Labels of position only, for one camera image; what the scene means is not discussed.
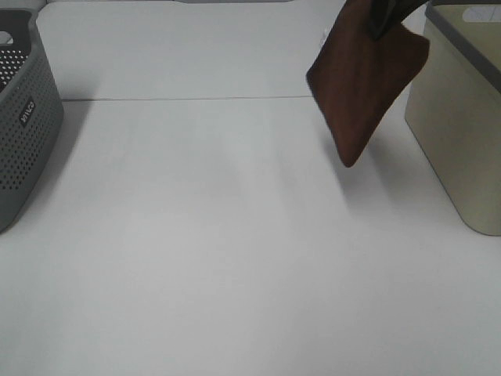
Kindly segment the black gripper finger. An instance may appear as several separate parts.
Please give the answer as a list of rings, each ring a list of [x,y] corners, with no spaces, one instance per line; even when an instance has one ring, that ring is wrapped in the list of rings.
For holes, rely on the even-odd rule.
[[[380,39],[423,4],[424,0],[372,0],[368,22],[372,39]]]

